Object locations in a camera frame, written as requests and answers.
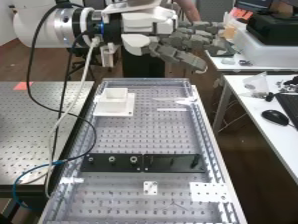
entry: optical breadboard table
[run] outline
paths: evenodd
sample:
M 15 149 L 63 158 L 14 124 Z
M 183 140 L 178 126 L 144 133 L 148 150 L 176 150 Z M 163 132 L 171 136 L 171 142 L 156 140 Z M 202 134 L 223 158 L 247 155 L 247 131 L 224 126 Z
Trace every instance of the optical breadboard table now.
M 70 105 L 79 83 L 69 82 L 65 107 Z M 71 113 L 79 114 L 86 98 L 90 93 L 93 82 L 86 82 L 74 105 Z M 0 195 L 10 196 L 10 186 L 23 171 L 34 166 L 47 163 L 47 133 L 57 121 L 57 113 L 39 107 L 29 99 L 23 83 L 0 83 Z M 45 106 L 57 109 L 59 105 L 62 82 L 34 82 L 30 86 L 31 95 Z M 57 151 L 54 160 L 59 158 L 70 132 L 74 127 L 75 118 L 66 116 L 59 126 Z M 22 182 L 29 182 L 45 173 L 45 169 L 27 175 Z M 33 183 L 19 185 L 29 189 L 42 188 L 43 178 Z
M 86 119 L 97 129 L 95 147 L 83 159 L 67 163 L 39 223 L 246 223 L 196 89 L 187 79 L 105 79 L 94 99 L 105 88 L 127 88 L 135 94 L 132 117 L 94 117 L 94 101 Z M 91 129 L 82 125 L 71 155 L 82 153 L 91 140 Z M 138 160 L 131 172 L 86 172 L 102 166 L 95 164 L 95 154 L 114 155 L 111 166 L 127 157 L 120 155 L 143 156 L 143 163 Z M 162 155 L 170 156 L 172 165 L 179 155 L 192 154 L 199 155 L 203 172 L 150 172 L 144 162 L 147 156 L 155 161 Z M 89 168 L 81 167 L 87 161 Z

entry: black base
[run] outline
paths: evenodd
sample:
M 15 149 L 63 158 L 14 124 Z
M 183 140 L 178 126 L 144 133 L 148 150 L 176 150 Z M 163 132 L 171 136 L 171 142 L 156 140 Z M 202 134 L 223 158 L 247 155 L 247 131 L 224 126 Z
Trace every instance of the black base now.
M 130 158 L 135 157 L 136 162 L 132 164 Z M 140 172 L 142 155 L 140 154 L 89 154 L 83 158 L 81 172 Z
M 83 158 L 81 172 L 203 173 L 204 169 L 199 154 L 91 153 Z

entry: cable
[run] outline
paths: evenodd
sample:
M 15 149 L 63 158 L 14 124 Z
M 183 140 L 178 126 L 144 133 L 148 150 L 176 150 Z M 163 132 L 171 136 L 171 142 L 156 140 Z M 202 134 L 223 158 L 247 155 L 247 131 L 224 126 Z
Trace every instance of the cable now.
M 89 52 L 87 52 L 87 56 L 86 56 L 85 68 L 83 68 L 83 73 L 82 73 L 82 77 L 81 77 L 81 83 L 79 83 L 78 91 L 77 91 L 75 96 L 74 96 L 74 100 L 73 100 L 70 106 L 67 107 L 67 109 L 65 110 L 61 118 L 57 120 L 55 124 L 53 125 L 51 130 L 49 131 L 49 135 L 47 135 L 49 167 L 47 167 L 47 175 L 46 175 L 46 179 L 45 179 L 45 195 L 46 195 L 47 198 L 50 197 L 49 192 L 47 192 L 47 186 L 49 186 L 50 169 L 51 169 L 51 163 L 53 163 L 51 145 L 50 145 L 51 134 L 55 131 L 59 123 L 62 122 L 63 118 L 66 117 L 67 113 L 70 112 L 70 110 L 71 110 L 71 108 L 73 108 L 73 106 L 77 102 L 77 99 L 78 99 L 78 96 L 81 94 L 81 90 L 82 90 L 82 87 L 83 87 L 83 84 L 85 84 L 85 79 L 86 79 L 86 74 L 87 74 L 87 69 L 89 69 L 89 64 L 90 64 L 91 52 L 93 52 L 93 49 L 94 49 L 94 47 L 98 43 L 99 43 L 99 39 L 97 37 L 93 38 L 90 48 L 89 48 Z
M 70 48 L 70 52 L 69 52 L 69 57 L 67 57 L 67 65 L 66 65 L 66 72 L 65 72 L 65 78 L 63 78 L 63 87 L 62 87 L 62 94 L 61 94 L 61 102 L 59 102 L 59 110 L 58 110 L 58 118 L 61 117 L 61 113 L 62 113 L 62 105 L 63 105 L 63 97 L 65 97 L 65 92 L 66 92 L 66 81 L 67 81 L 67 77 L 69 77 L 69 70 L 70 70 L 70 62 L 71 62 L 71 56 L 73 56 L 73 50 L 75 48 L 75 44 L 78 42 L 78 40 L 82 38 L 83 35 L 86 35 L 87 32 L 85 31 L 83 33 L 81 33 L 73 44 L 71 44 L 71 48 Z M 55 129 L 55 133 L 54 133 L 54 143 L 53 143 L 53 149 L 55 149 L 55 144 L 57 144 L 57 135 L 58 135 L 58 128 Z M 35 177 L 34 179 L 31 180 L 27 180 L 26 182 L 21 182 L 19 184 L 25 185 L 25 184 L 30 184 L 30 183 L 34 183 L 37 180 L 39 180 L 42 177 L 46 176 L 46 173 L 39 175 L 38 177 Z
M 39 20 L 39 23 L 38 23 L 38 26 L 35 28 L 35 31 L 34 31 L 34 35 L 33 35 L 33 39 L 31 39 L 31 47 L 30 47 L 30 55 L 29 55 L 29 64 L 27 64 L 27 70 L 26 70 L 26 91 L 27 91 L 27 95 L 29 95 L 29 98 L 30 100 L 38 105 L 41 106 L 42 108 L 53 111 L 53 112 L 57 112 L 57 113 L 62 113 L 62 110 L 55 110 L 55 109 L 51 109 L 49 108 L 47 106 L 42 105 L 31 96 L 31 93 L 30 93 L 30 85 L 29 85 L 29 82 L 30 82 L 30 70 L 31 70 L 31 63 L 33 63 L 33 57 L 34 57 L 34 46 L 35 46 L 35 41 L 37 41 L 37 37 L 38 37 L 38 33 L 39 33 L 39 29 L 42 27 L 42 24 L 43 24 L 43 21 L 46 20 L 47 16 L 50 15 L 50 13 L 57 9 L 57 8 L 62 8 L 62 7 L 66 7 L 66 6 L 77 6 L 77 7 L 82 7 L 81 5 L 77 5 L 77 4 L 73 4 L 73 3 L 62 3 L 62 4 L 58 4 L 55 6 L 53 6 L 49 11 L 45 13 L 45 15 L 42 16 L 41 20 Z M 65 90 L 66 90 L 66 80 L 67 80 L 67 73 L 69 73 L 69 69 L 70 69 L 70 58 L 71 58 L 71 54 L 73 54 L 73 51 L 70 51 L 70 54 L 69 54 L 69 60 L 67 60 L 67 68 L 66 68 L 66 73 L 65 73 L 65 80 L 63 80 L 63 90 L 62 90 L 62 96 L 65 95 Z M 79 156 L 75 156 L 73 158 L 69 158 L 67 161 L 71 161 L 82 156 L 85 156 L 90 150 L 93 149 L 94 145 L 95 145 L 95 128 L 94 126 L 91 125 L 91 123 L 82 117 L 77 116 L 75 114 L 71 114 L 71 113 L 67 113 L 70 116 L 78 118 L 79 120 L 82 120 L 83 122 L 87 123 L 87 125 L 91 127 L 93 129 L 93 133 L 94 133 L 94 141 L 93 141 L 93 144 L 89 148 L 89 150 Z
M 53 111 L 53 112 L 58 112 L 59 114 L 62 113 L 62 102 L 63 102 L 63 95 L 65 95 L 65 89 L 66 89 L 66 80 L 67 80 L 67 73 L 69 73 L 69 68 L 70 68 L 70 59 L 71 59 L 71 53 L 73 53 L 73 48 L 75 46 L 75 43 L 73 43 L 73 47 L 71 47 L 71 51 L 69 53 L 69 61 L 67 61 L 67 68 L 66 68 L 66 74 L 65 74 L 65 80 L 63 80 L 63 93 L 62 93 L 62 97 L 61 97 L 61 103 L 59 103 L 59 110 L 55 110 L 55 109 L 51 109 L 49 108 L 47 106 L 42 105 L 31 96 L 31 93 L 30 93 L 30 85 L 29 85 L 29 80 L 30 80 L 30 70 L 31 70 L 31 64 L 33 64 L 33 56 L 34 56 L 34 46 L 35 46 L 35 41 L 37 41 L 37 37 L 38 37 L 38 33 L 39 33 L 39 29 L 42 27 L 42 24 L 43 24 L 43 21 L 46 20 L 47 16 L 50 15 L 50 13 L 57 9 L 57 8 L 63 8 L 63 7 L 69 7 L 69 6 L 77 6 L 77 7 L 82 7 L 81 5 L 77 5 L 77 4 L 73 4 L 73 3 L 62 3 L 62 4 L 58 4 L 55 6 L 53 6 L 47 12 L 45 13 L 45 15 L 42 16 L 41 18 L 41 21 L 37 25 L 37 28 L 35 28 L 35 31 L 34 31 L 34 35 L 33 35 L 33 39 L 31 39 L 31 47 L 30 47 L 30 54 L 29 54 L 29 63 L 27 63 L 27 70 L 26 70 L 26 90 L 27 90 L 27 95 L 29 95 L 29 98 L 30 100 L 38 105 L 41 106 L 42 108 Z M 71 113 L 67 113 L 70 116 L 74 116 L 77 117 L 78 119 L 81 119 L 83 122 L 87 123 L 87 125 L 90 126 L 91 130 L 93 130 L 93 134 L 94 134 L 94 138 L 93 138 L 93 143 L 91 143 L 91 146 L 90 148 L 86 150 L 86 152 L 75 157 L 71 157 L 66 160 L 63 160 L 63 162 L 69 162 L 71 160 L 75 160 L 78 159 L 79 157 L 83 157 L 93 149 L 94 145 L 95 145 L 95 137 L 97 137 L 97 133 L 95 133 L 95 128 L 94 126 L 91 125 L 91 123 L 82 117 L 77 116 L 75 114 L 71 114 Z M 26 171 L 25 173 L 22 173 L 22 175 L 15 179 L 15 182 L 14 182 L 14 185 L 13 185 L 13 198 L 17 199 L 15 197 L 15 184 L 17 182 L 19 181 L 21 177 L 27 174 L 29 172 L 31 172 L 33 170 L 41 168 L 41 167 L 45 167 L 46 165 L 42 165 L 42 166 L 38 166 L 38 167 L 34 167 L 33 169 L 30 169 L 29 171 Z
M 61 165 L 62 163 L 65 163 L 65 161 L 58 160 L 58 161 L 53 162 L 53 165 L 57 166 L 57 165 Z M 42 167 L 46 167 L 46 166 L 49 166 L 49 164 L 43 164 L 43 165 L 39 165 L 39 166 L 35 166 L 34 168 L 26 170 L 26 171 L 25 171 L 25 172 L 15 178 L 15 180 L 14 180 L 14 183 L 13 183 L 13 185 L 11 185 L 11 198 L 13 198 L 13 200 L 15 201 L 15 203 L 17 203 L 22 208 L 26 208 L 26 209 L 30 209 L 30 210 L 37 210 L 35 208 L 31 208 L 31 207 L 23 205 L 23 204 L 19 202 L 19 199 L 18 199 L 18 197 L 17 197 L 17 195 L 15 195 L 15 185 L 17 185 L 19 179 L 21 179 L 27 173 L 30 173 L 31 171 L 34 171 L 34 170 L 37 170 L 37 169 L 39 169 L 39 168 L 42 168 Z
M 226 124 L 226 126 L 218 131 L 218 133 L 222 132 L 232 123 L 235 123 L 235 121 L 238 121 L 242 117 L 244 117 L 244 115 L 246 113 L 238 118 L 235 118 L 228 124 Z

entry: small white object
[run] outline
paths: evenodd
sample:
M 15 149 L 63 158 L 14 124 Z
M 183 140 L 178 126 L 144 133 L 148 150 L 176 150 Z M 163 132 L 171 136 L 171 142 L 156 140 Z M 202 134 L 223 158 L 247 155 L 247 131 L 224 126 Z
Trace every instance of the small white object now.
M 234 58 L 223 58 L 220 60 L 220 63 L 224 64 L 224 65 L 234 65 L 235 64 L 235 60 L 234 60 Z
M 186 108 L 156 108 L 158 112 L 186 112 Z
M 134 109 L 134 93 L 127 93 L 126 88 L 105 88 L 95 97 L 97 105 L 94 116 L 131 117 Z
M 190 182 L 188 185 L 194 202 L 231 202 L 223 183 Z
M 158 194 L 158 184 L 156 181 L 143 182 L 143 195 L 156 195 Z

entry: white block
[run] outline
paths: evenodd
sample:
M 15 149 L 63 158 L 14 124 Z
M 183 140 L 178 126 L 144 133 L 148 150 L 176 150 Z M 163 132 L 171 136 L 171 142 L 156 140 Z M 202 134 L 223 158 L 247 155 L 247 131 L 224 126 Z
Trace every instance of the white block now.
M 254 66 L 296 67 L 298 46 L 264 45 L 248 31 L 243 29 L 236 30 L 234 44 Z

